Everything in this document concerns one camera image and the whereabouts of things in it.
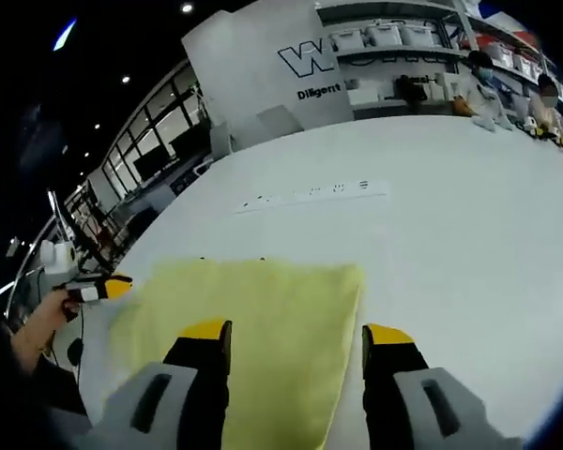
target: wall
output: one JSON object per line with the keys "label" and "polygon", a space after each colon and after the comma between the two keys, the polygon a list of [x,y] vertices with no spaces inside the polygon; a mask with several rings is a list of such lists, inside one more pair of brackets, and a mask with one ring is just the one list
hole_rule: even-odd
{"label": "wall", "polygon": [[[211,119],[215,125],[227,121],[244,147],[267,139],[256,114],[278,105],[286,106],[305,129],[353,120],[342,75],[326,39],[316,59],[325,71],[311,66],[312,74],[300,77],[278,54],[289,47],[297,52],[303,42],[318,44],[323,35],[313,2],[260,0],[234,14],[220,11],[182,43]],[[304,45],[301,50],[314,51],[307,49],[310,44]],[[302,56],[309,64],[310,55],[303,52]],[[340,90],[321,97],[301,100],[297,94],[335,84]]]}

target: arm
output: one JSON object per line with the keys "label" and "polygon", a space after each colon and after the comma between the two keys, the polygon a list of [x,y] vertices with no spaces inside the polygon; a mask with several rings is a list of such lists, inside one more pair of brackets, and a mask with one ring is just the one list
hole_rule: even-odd
{"label": "arm", "polygon": [[68,300],[67,291],[52,291],[44,297],[23,328],[10,339],[12,351],[25,372],[34,371],[54,332],[67,323],[63,308],[78,307]]}

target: ceiling light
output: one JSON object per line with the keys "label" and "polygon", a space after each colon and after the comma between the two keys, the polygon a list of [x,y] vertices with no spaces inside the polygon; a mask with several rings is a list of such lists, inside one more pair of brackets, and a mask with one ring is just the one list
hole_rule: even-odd
{"label": "ceiling light", "polygon": [[74,19],[73,22],[71,22],[69,25],[67,25],[67,28],[65,28],[63,30],[61,35],[58,37],[58,39],[54,43],[53,52],[56,52],[57,50],[61,49],[65,45],[65,42],[67,42],[68,35],[71,32],[71,30],[73,29],[73,26],[75,26],[76,22],[77,22],[77,19]]}

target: table surface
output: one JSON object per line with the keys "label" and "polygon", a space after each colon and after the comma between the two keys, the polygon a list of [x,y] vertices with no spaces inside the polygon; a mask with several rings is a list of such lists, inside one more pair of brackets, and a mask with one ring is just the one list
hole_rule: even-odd
{"label": "table surface", "polygon": [[[363,179],[385,180],[389,196],[234,214],[259,195]],[[345,123],[266,142],[215,163],[118,270],[141,285],[153,263],[198,256],[363,267],[366,292],[327,448],[369,448],[364,323],[413,337],[430,367],[446,368],[479,396],[507,436],[532,436],[563,396],[563,152],[550,142],[441,116]],[[93,422],[129,376],[105,345],[127,301],[85,313],[80,390]],[[57,349],[78,334],[76,320]]]}

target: towel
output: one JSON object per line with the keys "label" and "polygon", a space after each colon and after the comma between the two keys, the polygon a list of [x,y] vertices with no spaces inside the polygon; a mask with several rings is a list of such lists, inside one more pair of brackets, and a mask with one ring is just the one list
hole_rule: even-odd
{"label": "towel", "polygon": [[180,330],[233,322],[224,449],[323,448],[340,398],[362,274],[351,265],[163,262],[111,327],[133,373],[161,361]]}

